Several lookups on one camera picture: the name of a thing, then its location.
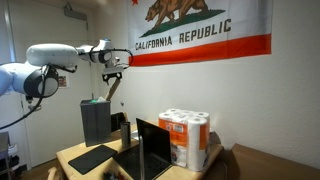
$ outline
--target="laptop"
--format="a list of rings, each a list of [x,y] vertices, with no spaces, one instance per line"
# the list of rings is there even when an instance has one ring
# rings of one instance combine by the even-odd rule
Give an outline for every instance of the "laptop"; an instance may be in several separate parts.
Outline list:
[[[113,158],[133,179],[155,179],[171,167],[169,131],[138,118],[136,121],[138,136],[141,138],[139,145],[122,151]]]

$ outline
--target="black chair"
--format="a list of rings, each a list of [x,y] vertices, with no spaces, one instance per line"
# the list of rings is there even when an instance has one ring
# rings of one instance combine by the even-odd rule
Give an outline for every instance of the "black chair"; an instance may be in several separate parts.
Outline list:
[[[111,132],[120,129],[120,123],[127,121],[127,114],[125,112],[119,112],[111,114]]]

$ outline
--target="wooden table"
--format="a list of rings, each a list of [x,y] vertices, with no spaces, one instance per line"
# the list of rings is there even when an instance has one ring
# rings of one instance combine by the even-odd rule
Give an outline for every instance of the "wooden table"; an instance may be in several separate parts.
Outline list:
[[[135,130],[136,125],[133,125],[131,127],[131,130]],[[121,147],[121,139],[120,139],[120,132],[116,131],[112,133],[112,137],[115,139],[112,142],[105,143],[104,145],[121,152],[125,149]],[[131,146],[137,145],[139,142],[137,140],[131,139]],[[70,180],[103,180],[103,173],[104,172],[120,172],[122,175],[124,175],[127,179],[132,179],[125,170],[122,169],[121,166],[118,165],[118,163],[113,160],[113,158],[108,159],[107,161],[103,162],[90,172],[88,172],[85,175],[80,174],[77,170],[75,170],[73,167],[71,167],[68,162],[90,150],[97,147],[96,146],[90,146],[86,147],[85,143],[78,144],[76,146],[64,149],[62,151],[59,151],[56,153],[57,158],[59,160],[60,166],[64,172],[64,175],[67,179]],[[216,157],[219,155],[219,153],[223,150],[223,147],[220,144],[215,144],[211,146],[210,156],[208,164],[212,164],[212,162],[216,159]],[[180,166],[172,166],[169,168],[166,172],[164,172],[158,179],[200,179],[204,173],[206,172],[208,168],[206,168],[202,172],[193,172],[190,171],[187,168],[183,168]]]

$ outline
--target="red stripe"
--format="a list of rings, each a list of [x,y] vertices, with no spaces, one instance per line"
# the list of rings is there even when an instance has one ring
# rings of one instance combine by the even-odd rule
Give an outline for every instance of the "red stripe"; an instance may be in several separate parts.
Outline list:
[[[271,54],[271,34],[239,38],[202,46],[134,56],[131,66],[212,61]]]

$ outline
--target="black mat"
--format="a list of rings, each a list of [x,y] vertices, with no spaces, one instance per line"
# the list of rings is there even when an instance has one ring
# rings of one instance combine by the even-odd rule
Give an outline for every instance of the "black mat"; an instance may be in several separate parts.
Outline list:
[[[118,152],[114,149],[111,149],[105,145],[100,145],[69,161],[68,164],[76,169],[79,173],[86,174],[117,153]]]

